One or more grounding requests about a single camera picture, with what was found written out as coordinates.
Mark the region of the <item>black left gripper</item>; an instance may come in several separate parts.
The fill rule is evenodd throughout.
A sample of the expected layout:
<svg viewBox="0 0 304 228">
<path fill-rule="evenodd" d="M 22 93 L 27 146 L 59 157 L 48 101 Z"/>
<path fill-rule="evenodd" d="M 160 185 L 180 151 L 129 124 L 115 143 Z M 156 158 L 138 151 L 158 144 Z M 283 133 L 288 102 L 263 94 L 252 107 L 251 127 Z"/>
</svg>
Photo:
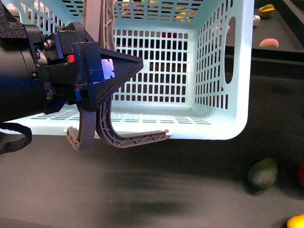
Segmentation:
<svg viewBox="0 0 304 228">
<path fill-rule="evenodd" d="M 100 55 L 112 60 L 114 74 L 101 83 Z M 81 23 L 70 23 L 49 36 L 31 26 L 30 113 L 51 114 L 65 103 L 94 112 L 141 69 L 141 57 L 99 50 Z"/>
</svg>

